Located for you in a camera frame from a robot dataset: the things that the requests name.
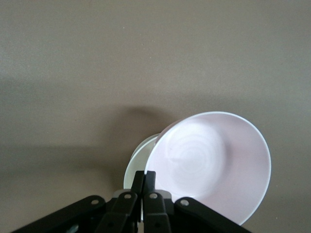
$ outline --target gray table surface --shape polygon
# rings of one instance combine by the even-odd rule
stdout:
[[[311,229],[311,1],[1,1],[0,232],[122,188],[135,147],[227,111],[270,147],[243,225]]]

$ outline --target beige surface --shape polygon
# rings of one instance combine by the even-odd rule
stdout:
[[[228,111],[272,155],[244,226],[311,229],[311,2],[1,1],[0,232],[122,188],[135,147]]]

